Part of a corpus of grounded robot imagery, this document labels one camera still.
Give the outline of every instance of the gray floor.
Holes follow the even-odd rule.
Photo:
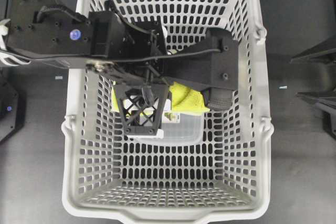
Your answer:
[[[76,0],[63,0],[75,7]],[[334,34],[332,0],[260,0],[268,30],[272,121],[271,201],[257,220],[228,223],[335,223],[336,141],[298,91],[336,87],[336,67],[289,65],[290,57]],[[0,144],[0,223],[117,223],[78,218],[61,204],[67,72],[44,65],[12,69],[26,97],[25,126]]]

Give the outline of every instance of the black cable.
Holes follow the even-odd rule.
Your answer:
[[[37,23],[42,22],[45,14],[51,13],[51,12],[65,13],[69,17],[73,18],[74,20],[78,22],[84,22],[86,20],[86,17],[84,15],[74,12],[70,8],[66,7],[65,5],[45,5],[45,6],[42,6],[41,10],[38,12],[36,16],[36,22]]]
[[[117,6],[116,6],[116,4],[114,3],[113,0],[106,0],[105,3],[104,3],[104,7],[105,7],[105,10],[109,10],[110,9],[111,11],[115,12],[115,14],[117,14],[117,16],[121,19],[121,21],[125,25],[131,27],[132,29],[137,30],[137,31],[139,31],[141,33],[144,33],[144,34],[148,34],[148,35],[152,34],[152,31],[148,31],[146,29],[143,29],[143,28],[141,28],[139,26],[136,26],[136,25],[128,22],[128,20],[126,18],[124,18],[122,16],[122,14],[120,13],[120,11],[117,9]]]
[[[25,60],[30,60],[30,61],[51,61],[51,60],[58,60],[58,59],[78,59],[78,58],[84,58],[84,59],[91,59],[91,60],[100,60],[100,58],[97,57],[104,57],[104,55],[96,55],[95,57],[89,57],[86,55],[72,55],[72,56],[50,56],[50,57],[42,57],[42,58],[31,58],[27,56],[22,56],[19,54],[16,54],[14,52],[9,52],[6,50],[0,49],[0,52],[3,52],[8,55],[12,55],[14,57],[20,58],[20,59],[25,59]],[[218,48],[211,48],[211,49],[205,49],[202,51],[197,51],[197,52],[186,52],[182,54],[174,54],[174,55],[157,55],[157,56],[150,56],[150,57],[145,57],[141,59],[134,59],[134,58],[129,58],[129,59],[111,59],[111,62],[141,62],[141,61],[149,61],[149,60],[157,60],[157,59],[170,59],[170,58],[178,58],[178,57],[189,57],[189,56],[197,56],[201,54],[208,54],[210,52],[222,52]]]
[[[149,60],[159,60],[159,59],[171,59],[171,58],[178,58],[178,57],[188,57],[188,56],[197,56],[201,54],[208,54],[210,52],[222,52],[218,48],[211,48],[205,49],[202,51],[197,52],[185,52],[182,54],[173,54],[173,55],[157,55],[157,56],[150,56],[141,59],[113,59],[113,62],[140,62],[140,61],[149,61]]]

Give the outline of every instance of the white plastic basket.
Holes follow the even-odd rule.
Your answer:
[[[105,0],[78,0],[77,11]],[[128,19],[161,18],[167,46],[201,40],[206,27],[239,41],[239,89],[226,112],[205,114],[203,141],[154,146],[123,135],[110,112],[111,82],[70,70],[62,200],[75,216],[124,223],[208,223],[253,219],[270,195],[268,79],[259,0],[115,0]]]

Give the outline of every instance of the robotic arm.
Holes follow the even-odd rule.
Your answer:
[[[157,134],[174,81],[200,91],[205,105],[220,111],[238,89],[238,42],[230,32],[208,28],[204,40],[169,55],[160,20],[130,23],[111,0],[88,17],[60,0],[13,0],[0,28],[0,60],[8,66],[50,62],[113,80],[126,135]]]

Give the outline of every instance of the blue led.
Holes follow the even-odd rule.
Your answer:
[[[70,32],[70,39],[72,40],[78,40],[80,39],[82,33],[78,29],[74,29]]]

